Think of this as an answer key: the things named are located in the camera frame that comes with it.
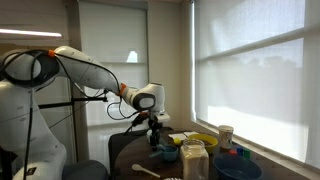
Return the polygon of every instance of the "table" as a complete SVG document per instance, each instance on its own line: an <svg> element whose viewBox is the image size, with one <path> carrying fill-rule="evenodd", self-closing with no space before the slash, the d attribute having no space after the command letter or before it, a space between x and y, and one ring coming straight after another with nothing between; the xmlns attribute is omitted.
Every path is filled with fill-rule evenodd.
<svg viewBox="0 0 320 180"><path fill-rule="evenodd" d="M172 138L168 134L175 134L185 131L167 130L161 132L161 137L168 143L173 144ZM142 136L129 143L118 155L115 162L115 168L119 169L119 175L115 177L117 180L150 180L158 179L145 172L132 170L133 164L139 164L142 167L155 172L165 178L181 178L183 176L183 164L180 157L175 162L165 162L161 156L150 158L153 154L152 148L147 141L146 136ZM209 179L218 179L217 171L213 166L213 155L209 157Z"/></svg>

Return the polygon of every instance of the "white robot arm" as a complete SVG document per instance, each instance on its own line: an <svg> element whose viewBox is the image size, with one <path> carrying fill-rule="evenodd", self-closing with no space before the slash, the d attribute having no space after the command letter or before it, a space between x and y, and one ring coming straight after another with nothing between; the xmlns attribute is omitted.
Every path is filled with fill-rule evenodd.
<svg viewBox="0 0 320 180"><path fill-rule="evenodd" d="M20 170L14 179L22 179L30 170L27 178L32 180L43 179L43 175L45 179L61 176L65 148L50 132L32 96L33 91L48 86L57 76L67 77L75 84L111 91L137 111L148 111L154 136L161 128L159 124L170 119L164 109L162 85L151 83L142 89L127 87L101 63L76 49L62 46L54 51L8 52L0 57L0 146L21 158L28 154L30 158L28 167ZM32 119L30 150L26 153L27 127Z"/></svg>

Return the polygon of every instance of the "ceiling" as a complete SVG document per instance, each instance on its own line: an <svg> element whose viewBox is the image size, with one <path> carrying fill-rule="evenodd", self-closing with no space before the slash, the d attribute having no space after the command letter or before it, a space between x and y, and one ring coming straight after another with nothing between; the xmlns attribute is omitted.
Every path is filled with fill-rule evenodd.
<svg viewBox="0 0 320 180"><path fill-rule="evenodd" d="M87 0L116 2L115 0ZM181 3L183 0L129 0L132 2L163 1ZM67 13L64 0L1 0L0 29L59 32L62 38L0 34L0 43L53 45L68 43Z"/></svg>

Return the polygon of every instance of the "cylindrical container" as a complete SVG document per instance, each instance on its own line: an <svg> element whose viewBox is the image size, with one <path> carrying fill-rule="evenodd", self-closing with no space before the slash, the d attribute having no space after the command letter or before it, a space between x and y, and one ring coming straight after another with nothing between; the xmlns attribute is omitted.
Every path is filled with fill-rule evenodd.
<svg viewBox="0 0 320 180"><path fill-rule="evenodd" d="M227 126L227 125L221 125L218 127L218 129L219 129L220 147L224 149L231 149L233 127Z"/></svg>
<svg viewBox="0 0 320 180"><path fill-rule="evenodd" d="M180 149L183 180L208 180L209 155L200 140L184 140Z"/></svg>

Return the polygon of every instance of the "spoon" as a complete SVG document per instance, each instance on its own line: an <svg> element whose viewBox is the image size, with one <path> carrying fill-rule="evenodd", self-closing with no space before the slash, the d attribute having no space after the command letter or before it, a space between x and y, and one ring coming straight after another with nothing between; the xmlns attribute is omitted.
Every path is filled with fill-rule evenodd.
<svg viewBox="0 0 320 180"><path fill-rule="evenodd" d="M141 167L139 164L133 164L133 165L132 165L132 169L135 170L135 171L144 171L144 172L146 172L146 173L151 174L152 176L155 176L155 177L157 177L157 178L160 178L160 175L159 175L159 174L156 174L156 173L154 173L154 172L151 172L151 171L149 171L148 169L145 169L145 168Z"/></svg>

